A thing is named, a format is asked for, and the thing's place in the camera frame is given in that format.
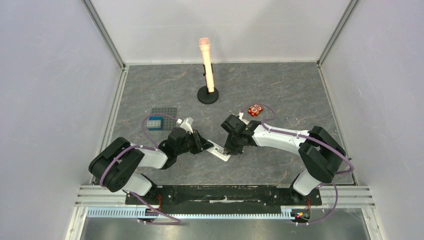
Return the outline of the white remote control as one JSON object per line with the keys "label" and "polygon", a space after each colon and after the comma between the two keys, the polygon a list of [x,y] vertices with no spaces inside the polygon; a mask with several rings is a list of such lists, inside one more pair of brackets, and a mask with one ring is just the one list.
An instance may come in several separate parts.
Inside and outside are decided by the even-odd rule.
{"label": "white remote control", "polygon": [[231,156],[225,153],[225,149],[222,146],[218,145],[217,143],[209,139],[207,141],[213,145],[213,147],[208,148],[206,150],[207,152],[221,159],[224,162],[227,162],[230,159]]}

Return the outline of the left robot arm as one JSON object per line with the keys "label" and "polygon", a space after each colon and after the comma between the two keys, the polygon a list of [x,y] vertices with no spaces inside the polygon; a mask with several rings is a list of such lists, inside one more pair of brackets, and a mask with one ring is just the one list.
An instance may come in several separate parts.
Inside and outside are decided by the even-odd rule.
{"label": "left robot arm", "polygon": [[152,204],[157,198],[157,185],[137,173],[137,168],[166,170],[176,163],[178,156],[196,155],[213,146],[197,130],[187,131],[181,127],[175,127],[157,148],[136,145],[118,137],[91,161],[88,171],[110,192],[135,193],[144,204]]}

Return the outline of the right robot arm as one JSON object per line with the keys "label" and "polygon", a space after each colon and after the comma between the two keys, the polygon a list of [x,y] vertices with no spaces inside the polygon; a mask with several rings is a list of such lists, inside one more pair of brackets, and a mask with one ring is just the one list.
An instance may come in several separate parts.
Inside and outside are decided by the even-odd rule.
{"label": "right robot arm", "polygon": [[291,184],[289,199],[302,204],[313,189],[330,184],[338,174],[342,162],[347,160],[345,150],[322,127],[311,130],[290,130],[273,127],[261,121],[229,115],[221,124],[228,136],[224,150],[229,155],[243,153],[243,148],[270,147],[298,155],[305,170]]}

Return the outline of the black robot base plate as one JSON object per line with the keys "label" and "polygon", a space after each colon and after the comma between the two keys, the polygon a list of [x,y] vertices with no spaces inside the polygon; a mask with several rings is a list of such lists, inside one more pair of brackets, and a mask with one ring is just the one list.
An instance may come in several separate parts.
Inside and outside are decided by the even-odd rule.
{"label": "black robot base plate", "polygon": [[322,205],[318,189],[301,196],[278,185],[162,185],[143,199],[166,214],[277,214],[282,206]]}

